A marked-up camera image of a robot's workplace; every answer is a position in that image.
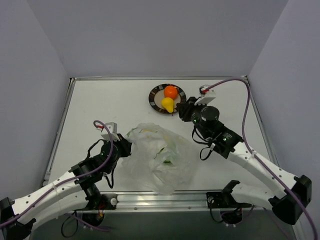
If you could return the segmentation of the yellow fake lemon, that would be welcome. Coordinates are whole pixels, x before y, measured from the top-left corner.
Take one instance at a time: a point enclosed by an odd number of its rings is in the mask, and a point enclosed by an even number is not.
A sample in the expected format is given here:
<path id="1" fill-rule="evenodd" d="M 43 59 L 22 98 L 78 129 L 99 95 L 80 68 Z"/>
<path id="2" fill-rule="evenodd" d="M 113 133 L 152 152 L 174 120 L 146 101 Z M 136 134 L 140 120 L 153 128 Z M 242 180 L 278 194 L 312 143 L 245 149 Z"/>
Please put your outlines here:
<path id="1" fill-rule="evenodd" d="M 174 100 L 170 97 L 163 98 L 161 106 L 170 114 L 174 112 Z"/>

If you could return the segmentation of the orange fake persimmon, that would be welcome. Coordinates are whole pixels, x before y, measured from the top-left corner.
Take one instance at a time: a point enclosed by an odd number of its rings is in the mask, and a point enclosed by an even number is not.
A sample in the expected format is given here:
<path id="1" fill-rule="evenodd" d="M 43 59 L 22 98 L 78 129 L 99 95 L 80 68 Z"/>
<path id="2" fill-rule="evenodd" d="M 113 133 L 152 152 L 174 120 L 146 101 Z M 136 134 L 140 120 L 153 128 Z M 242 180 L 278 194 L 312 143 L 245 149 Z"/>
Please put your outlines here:
<path id="1" fill-rule="evenodd" d="M 173 85 L 168 85 L 164 88 L 163 95 L 165 98 L 171 98 L 175 100 L 178 96 L 178 90 Z"/>

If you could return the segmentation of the clear printed plastic bag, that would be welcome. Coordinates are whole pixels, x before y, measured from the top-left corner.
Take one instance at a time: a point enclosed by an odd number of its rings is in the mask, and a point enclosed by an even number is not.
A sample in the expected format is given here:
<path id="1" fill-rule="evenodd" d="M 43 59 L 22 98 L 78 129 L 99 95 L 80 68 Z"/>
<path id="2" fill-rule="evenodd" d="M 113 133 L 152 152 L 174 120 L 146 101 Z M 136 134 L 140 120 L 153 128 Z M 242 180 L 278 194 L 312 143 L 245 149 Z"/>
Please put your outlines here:
<path id="1" fill-rule="evenodd" d="M 198 151 L 185 137 L 154 123 L 140 123 L 125 136 L 131 155 L 123 170 L 138 185 L 162 195 L 188 186 L 198 169 Z"/>

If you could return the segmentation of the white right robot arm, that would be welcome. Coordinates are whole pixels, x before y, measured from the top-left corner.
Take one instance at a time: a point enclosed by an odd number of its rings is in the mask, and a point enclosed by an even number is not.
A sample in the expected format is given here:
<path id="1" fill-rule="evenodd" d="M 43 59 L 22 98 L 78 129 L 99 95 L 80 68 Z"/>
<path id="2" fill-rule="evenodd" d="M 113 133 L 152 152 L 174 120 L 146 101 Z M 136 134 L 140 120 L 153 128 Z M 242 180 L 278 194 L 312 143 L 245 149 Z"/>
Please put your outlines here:
<path id="1" fill-rule="evenodd" d="M 214 106 L 198 104 L 190 97 L 177 103 L 179 118 L 193 123 L 197 135 L 209 153 L 238 164 L 265 188 L 245 185 L 231 180 L 221 191 L 221 200 L 228 207 L 251 205 L 271 210 L 282 222 L 295 225 L 312 198 L 312 181 L 305 175 L 289 173 L 255 152 L 245 139 L 219 121 L 220 112 Z"/>

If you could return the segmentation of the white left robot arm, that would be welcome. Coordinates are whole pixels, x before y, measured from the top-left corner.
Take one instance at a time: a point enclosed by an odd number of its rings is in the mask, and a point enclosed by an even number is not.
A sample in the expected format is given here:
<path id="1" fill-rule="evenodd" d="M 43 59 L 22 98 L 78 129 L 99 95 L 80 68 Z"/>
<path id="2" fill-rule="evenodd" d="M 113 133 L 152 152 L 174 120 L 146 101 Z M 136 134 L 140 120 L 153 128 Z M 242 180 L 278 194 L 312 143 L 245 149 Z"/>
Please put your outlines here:
<path id="1" fill-rule="evenodd" d="M 41 224 L 77 210 L 92 210 L 103 199 L 96 183 L 112 174 L 120 158 L 131 155 L 132 143 L 121 134 L 102 140 L 99 154 L 86 158 L 58 179 L 24 197 L 0 201 L 0 229 L 6 240 L 24 240 Z"/>

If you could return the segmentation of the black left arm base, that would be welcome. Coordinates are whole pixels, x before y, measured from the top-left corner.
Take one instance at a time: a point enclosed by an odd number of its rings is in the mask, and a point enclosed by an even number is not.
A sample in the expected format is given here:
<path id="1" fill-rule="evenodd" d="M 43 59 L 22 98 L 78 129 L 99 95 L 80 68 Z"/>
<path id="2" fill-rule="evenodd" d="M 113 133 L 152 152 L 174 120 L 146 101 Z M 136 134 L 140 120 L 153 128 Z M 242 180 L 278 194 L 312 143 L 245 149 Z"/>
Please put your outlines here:
<path id="1" fill-rule="evenodd" d="M 84 229 L 89 228 L 91 231 L 96 230 L 103 233 L 108 233 L 111 228 L 101 225 L 105 218 L 105 210 L 115 210 L 118 204 L 118 195 L 116 193 L 105 193 L 101 195 L 98 203 L 95 203 L 91 210 L 97 210 L 96 213 L 82 213 L 79 216 L 78 211 L 66 213 L 67 218 L 64 220 L 60 227 L 60 233 L 64 238 L 72 238 L 78 231 L 80 225 Z M 75 220 L 75 229 L 71 234 L 65 233 L 65 225 L 67 221 Z"/>

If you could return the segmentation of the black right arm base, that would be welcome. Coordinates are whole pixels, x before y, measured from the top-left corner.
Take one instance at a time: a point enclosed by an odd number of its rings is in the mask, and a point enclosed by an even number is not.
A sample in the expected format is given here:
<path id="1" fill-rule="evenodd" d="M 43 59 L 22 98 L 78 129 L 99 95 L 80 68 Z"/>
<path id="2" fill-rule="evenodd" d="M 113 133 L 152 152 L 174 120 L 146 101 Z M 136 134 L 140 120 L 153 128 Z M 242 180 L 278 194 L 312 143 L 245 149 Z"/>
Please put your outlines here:
<path id="1" fill-rule="evenodd" d="M 209 191 L 206 193 L 206 204 L 212 220 L 217 224 L 225 224 L 226 227 L 237 227 L 244 222 L 253 212 L 255 206 L 245 202 L 237 202 L 231 193 L 235 187 L 239 187 L 238 180 L 231 180 L 221 191 Z M 228 209 L 220 212 L 221 220 L 213 216 L 213 209 Z"/>

